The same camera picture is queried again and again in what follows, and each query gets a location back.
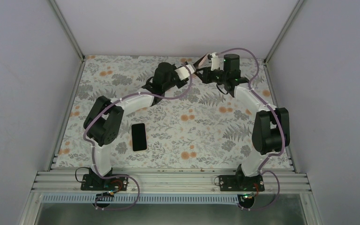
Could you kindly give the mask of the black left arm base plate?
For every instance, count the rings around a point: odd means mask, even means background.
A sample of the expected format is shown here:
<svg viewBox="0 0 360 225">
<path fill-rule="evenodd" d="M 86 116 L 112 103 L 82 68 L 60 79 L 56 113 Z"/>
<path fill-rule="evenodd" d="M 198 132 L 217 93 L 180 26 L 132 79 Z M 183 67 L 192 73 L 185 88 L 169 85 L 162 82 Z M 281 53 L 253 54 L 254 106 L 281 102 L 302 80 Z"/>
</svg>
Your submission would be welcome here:
<svg viewBox="0 0 360 225">
<path fill-rule="evenodd" d="M 95 174 L 85 174 L 83 176 L 81 187 L 82 191 L 126 191 L 128 178 L 114 177 L 111 179 L 102 179 Z"/>
</svg>

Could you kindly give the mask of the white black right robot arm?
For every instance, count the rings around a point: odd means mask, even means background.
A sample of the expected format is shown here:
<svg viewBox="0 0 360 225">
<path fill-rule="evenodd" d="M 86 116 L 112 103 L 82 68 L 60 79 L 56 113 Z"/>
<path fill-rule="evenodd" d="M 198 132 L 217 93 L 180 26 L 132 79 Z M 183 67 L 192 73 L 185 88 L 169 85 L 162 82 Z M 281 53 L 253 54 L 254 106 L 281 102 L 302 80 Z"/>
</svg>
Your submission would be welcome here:
<svg viewBox="0 0 360 225">
<path fill-rule="evenodd" d="M 252 150 L 234 176 L 225 179 L 222 190 L 246 191 L 262 182 L 262 168 L 270 157 L 280 156 L 290 142 L 289 112 L 268 103 L 252 88 L 251 80 L 241 76 L 240 57 L 226 54 L 220 68 L 217 53 L 206 54 L 194 63 L 196 75 L 203 83 L 223 85 L 225 92 L 242 101 L 254 115 Z"/>
</svg>

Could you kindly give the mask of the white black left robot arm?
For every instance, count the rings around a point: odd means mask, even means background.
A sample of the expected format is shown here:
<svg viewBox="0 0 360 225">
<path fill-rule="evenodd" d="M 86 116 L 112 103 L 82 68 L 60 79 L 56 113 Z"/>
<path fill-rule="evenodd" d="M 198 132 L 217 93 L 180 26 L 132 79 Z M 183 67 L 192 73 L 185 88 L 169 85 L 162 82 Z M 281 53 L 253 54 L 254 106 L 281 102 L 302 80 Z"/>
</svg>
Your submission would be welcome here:
<svg viewBox="0 0 360 225">
<path fill-rule="evenodd" d="M 192 64 L 184 63 L 176 67 L 162 62 L 137 92 L 117 99 L 105 96 L 97 98 L 83 124 L 83 138 L 92 147 L 92 165 L 84 184 L 101 190 L 110 187 L 112 165 L 106 147 L 117 138 L 122 118 L 139 109 L 154 106 L 162 99 L 169 100 L 165 93 L 174 86 L 181 88 L 186 84 L 191 85 L 188 80 L 192 79 L 195 71 L 196 66 Z"/>
</svg>

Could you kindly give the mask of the pink phone case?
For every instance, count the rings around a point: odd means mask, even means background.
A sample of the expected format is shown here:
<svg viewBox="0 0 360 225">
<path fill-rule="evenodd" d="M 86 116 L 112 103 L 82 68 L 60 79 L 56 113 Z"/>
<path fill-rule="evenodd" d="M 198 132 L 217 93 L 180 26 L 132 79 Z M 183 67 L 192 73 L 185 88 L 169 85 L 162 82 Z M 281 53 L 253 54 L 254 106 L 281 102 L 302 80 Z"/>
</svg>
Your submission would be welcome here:
<svg viewBox="0 0 360 225">
<path fill-rule="evenodd" d="M 208 56 L 209 56 L 209 55 L 210 55 L 209 53 L 206 53 L 204 56 L 202 56 L 201 58 L 199 58 L 199 59 L 193 64 L 195 70 L 198 70 L 198 69 L 200 69 L 200 68 L 203 67 L 203 65 L 204 65 L 205 61 L 208 59 Z"/>
</svg>

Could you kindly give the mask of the black smartphone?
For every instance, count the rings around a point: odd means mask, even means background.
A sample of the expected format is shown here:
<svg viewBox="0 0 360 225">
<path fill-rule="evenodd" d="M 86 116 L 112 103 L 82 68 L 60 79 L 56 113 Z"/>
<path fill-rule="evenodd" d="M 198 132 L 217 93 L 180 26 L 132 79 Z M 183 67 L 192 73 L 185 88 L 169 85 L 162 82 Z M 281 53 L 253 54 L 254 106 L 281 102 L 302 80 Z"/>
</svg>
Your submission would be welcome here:
<svg viewBox="0 0 360 225">
<path fill-rule="evenodd" d="M 131 125 L 132 150 L 134 152 L 147 150 L 146 126 L 144 123 Z"/>
</svg>

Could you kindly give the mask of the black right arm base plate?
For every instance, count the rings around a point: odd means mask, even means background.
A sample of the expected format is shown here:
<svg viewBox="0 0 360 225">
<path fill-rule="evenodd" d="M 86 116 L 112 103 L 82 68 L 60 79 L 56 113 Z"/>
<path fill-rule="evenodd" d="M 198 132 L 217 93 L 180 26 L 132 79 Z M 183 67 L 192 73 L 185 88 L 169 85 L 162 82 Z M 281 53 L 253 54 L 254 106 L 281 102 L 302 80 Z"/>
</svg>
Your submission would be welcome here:
<svg viewBox="0 0 360 225">
<path fill-rule="evenodd" d="M 253 177 L 237 177 L 235 175 L 220 175 L 219 187 L 222 192 L 252 192 L 264 191 L 264 181 L 261 175 Z"/>
</svg>

